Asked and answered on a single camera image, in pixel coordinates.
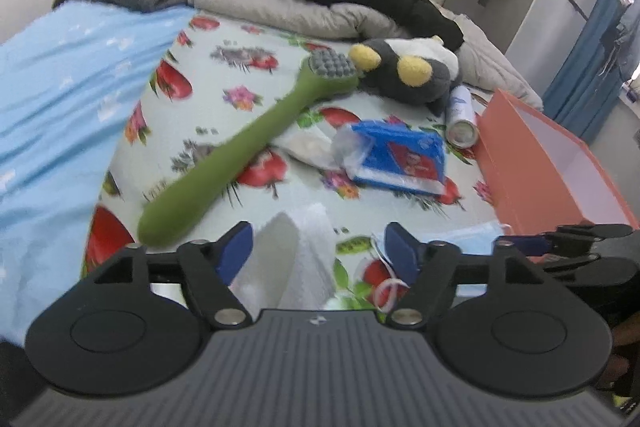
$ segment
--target beige blanket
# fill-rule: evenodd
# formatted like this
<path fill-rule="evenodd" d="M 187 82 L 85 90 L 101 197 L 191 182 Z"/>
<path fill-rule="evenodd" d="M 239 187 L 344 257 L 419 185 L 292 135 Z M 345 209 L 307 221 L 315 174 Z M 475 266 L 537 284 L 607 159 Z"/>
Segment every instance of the beige blanket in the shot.
<path fill-rule="evenodd" d="M 409 38 L 409 33 L 381 13 L 357 4 L 320 6 L 305 0 L 189 0 L 196 8 L 275 26 L 319 39 Z M 503 89 L 542 109 L 542 100 L 507 58 L 465 15 L 441 8 L 465 36 L 456 52 L 462 81 L 489 91 Z"/>

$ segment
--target blue wet wipes package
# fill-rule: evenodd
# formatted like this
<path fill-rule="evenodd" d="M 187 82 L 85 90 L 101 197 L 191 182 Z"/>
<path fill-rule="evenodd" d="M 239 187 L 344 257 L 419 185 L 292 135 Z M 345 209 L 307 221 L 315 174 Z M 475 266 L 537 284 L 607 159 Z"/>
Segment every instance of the blue wet wipes package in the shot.
<path fill-rule="evenodd" d="M 332 142 L 332 153 L 355 182 L 415 194 L 444 194 L 444 142 L 437 132 L 366 120 L 342 126 Z"/>

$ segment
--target gray ribbed panel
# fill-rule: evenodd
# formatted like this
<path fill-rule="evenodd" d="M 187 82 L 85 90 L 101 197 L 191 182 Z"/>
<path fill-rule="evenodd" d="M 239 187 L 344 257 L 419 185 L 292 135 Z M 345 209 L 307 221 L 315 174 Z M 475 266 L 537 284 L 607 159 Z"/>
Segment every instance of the gray ribbed panel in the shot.
<path fill-rule="evenodd" d="M 615 427 L 593 394 L 517 402 L 447 372 L 417 333 L 371 312 L 265 311 L 217 333 L 198 362 L 150 391 L 84 400 L 47 391 L 15 427 Z"/>

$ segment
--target green massage hammer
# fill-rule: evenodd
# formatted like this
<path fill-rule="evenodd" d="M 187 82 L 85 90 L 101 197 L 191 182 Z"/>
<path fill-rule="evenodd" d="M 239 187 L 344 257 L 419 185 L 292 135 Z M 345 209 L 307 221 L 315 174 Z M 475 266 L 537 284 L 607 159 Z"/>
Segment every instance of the green massage hammer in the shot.
<path fill-rule="evenodd" d="M 138 223 L 138 240 L 150 247 L 176 243 L 200 222 L 226 186 L 305 108 L 317 100 L 347 94 L 357 85 L 356 68 L 349 58 L 333 50 L 313 51 L 302 61 L 291 92 L 147 203 Z"/>

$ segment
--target cylindrical bottle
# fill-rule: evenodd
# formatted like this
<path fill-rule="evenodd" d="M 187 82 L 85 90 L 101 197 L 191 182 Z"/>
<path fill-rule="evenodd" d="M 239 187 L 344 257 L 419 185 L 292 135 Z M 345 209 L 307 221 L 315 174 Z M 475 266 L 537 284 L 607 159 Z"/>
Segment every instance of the cylindrical bottle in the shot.
<path fill-rule="evenodd" d="M 478 141 L 476 112 L 471 103 L 471 92 L 465 86 L 451 91 L 446 114 L 445 137 L 453 147 L 467 149 Z"/>

